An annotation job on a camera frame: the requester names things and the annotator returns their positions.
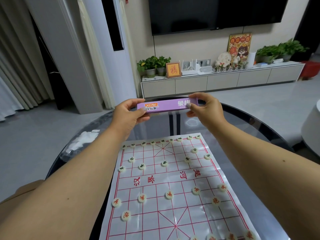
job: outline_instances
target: red stool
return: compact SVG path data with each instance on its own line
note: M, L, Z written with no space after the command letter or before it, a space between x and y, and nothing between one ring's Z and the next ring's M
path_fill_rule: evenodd
M302 72L300 74L300 77L298 80L309 80L309 78L314 77L318 74L320 71L320 63L314 62L314 61L300 61L301 63L304 63L304 68L302 69Z

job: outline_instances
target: forearm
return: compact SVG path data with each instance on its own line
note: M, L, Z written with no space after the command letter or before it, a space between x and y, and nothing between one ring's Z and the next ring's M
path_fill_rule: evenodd
M320 222L318 164L255 138L229 123L208 129L292 239L320 234L315 224Z
M22 202L0 226L0 239L89 239L123 140L112 130L108 128Z

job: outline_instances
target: purple box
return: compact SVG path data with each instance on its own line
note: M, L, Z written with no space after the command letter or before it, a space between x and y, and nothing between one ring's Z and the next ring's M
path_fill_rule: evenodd
M198 99L196 98L178 98L171 100L154 101L148 103L137 104L137 109L147 107L146 113L159 113L172 110L187 109L187 103L193 103L198 105Z

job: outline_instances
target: white cylinder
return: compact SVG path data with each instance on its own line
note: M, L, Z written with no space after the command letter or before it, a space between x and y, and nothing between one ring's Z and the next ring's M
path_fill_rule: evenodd
M303 123L301 136L306 145L320 156L320 100Z
M256 52L249 52L248 59L247 59L247 68L253 68L255 57L256 57Z

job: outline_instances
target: tv cabinet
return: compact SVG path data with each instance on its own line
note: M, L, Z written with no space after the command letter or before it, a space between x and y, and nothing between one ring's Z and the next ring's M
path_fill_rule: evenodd
M251 86L270 85L298 80L303 63L289 61L270 64L259 68L229 72L202 72L175 78L156 76L142 77L141 89L144 98L157 98L168 95L183 95L193 92L237 89Z

